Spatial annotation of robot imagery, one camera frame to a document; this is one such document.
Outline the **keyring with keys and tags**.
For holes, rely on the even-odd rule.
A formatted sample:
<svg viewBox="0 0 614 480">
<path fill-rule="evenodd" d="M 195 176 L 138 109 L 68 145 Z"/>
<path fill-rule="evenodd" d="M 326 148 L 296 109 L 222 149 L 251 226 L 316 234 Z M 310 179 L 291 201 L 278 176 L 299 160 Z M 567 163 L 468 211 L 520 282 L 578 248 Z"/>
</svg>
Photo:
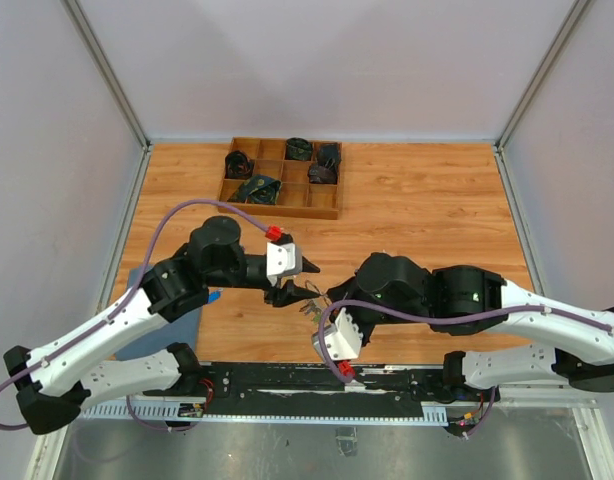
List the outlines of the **keyring with keys and tags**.
<svg viewBox="0 0 614 480">
<path fill-rule="evenodd" d="M 331 304 L 327 295 L 312 281 L 306 280 L 304 287 L 316 294 L 315 298 L 305 300 L 299 312 L 307 317 L 312 324 L 318 325 L 322 312 Z"/>
</svg>

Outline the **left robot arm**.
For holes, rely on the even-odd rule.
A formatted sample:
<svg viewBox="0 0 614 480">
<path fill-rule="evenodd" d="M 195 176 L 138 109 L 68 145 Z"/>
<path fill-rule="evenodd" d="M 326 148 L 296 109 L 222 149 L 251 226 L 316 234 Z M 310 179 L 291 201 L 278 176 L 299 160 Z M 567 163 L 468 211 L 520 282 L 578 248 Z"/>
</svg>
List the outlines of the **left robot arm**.
<svg viewBox="0 0 614 480">
<path fill-rule="evenodd" d="M 237 221 L 213 216 L 106 310 L 43 347 L 7 351 L 4 361 L 25 427 L 48 434 L 89 407 L 134 394 L 198 394 L 208 373 L 185 343 L 133 360 L 113 356 L 206 305 L 211 288 L 257 289 L 274 307 L 314 298 L 315 292 L 296 286 L 293 278 L 317 273 L 319 267 L 302 255 L 290 235 L 273 227 L 265 234 L 265 253 L 247 254 Z"/>
</svg>

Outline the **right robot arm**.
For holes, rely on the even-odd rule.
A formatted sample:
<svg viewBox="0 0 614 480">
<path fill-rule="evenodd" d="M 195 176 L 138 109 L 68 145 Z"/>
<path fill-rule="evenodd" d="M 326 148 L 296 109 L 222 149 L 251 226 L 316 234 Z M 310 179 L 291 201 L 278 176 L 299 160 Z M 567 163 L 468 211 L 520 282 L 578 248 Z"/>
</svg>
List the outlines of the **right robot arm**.
<svg viewBox="0 0 614 480">
<path fill-rule="evenodd" d="M 453 400 L 503 384 L 564 379 L 572 388 L 614 392 L 614 307 L 589 310 L 526 290 L 469 265 L 429 271 L 407 257 L 374 252 L 343 284 L 312 336 L 314 350 L 344 383 L 378 325 L 424 323 L 438 333 L 481 332 L 528 343 L 445 355 L 442 392 Z"/>
</svg>

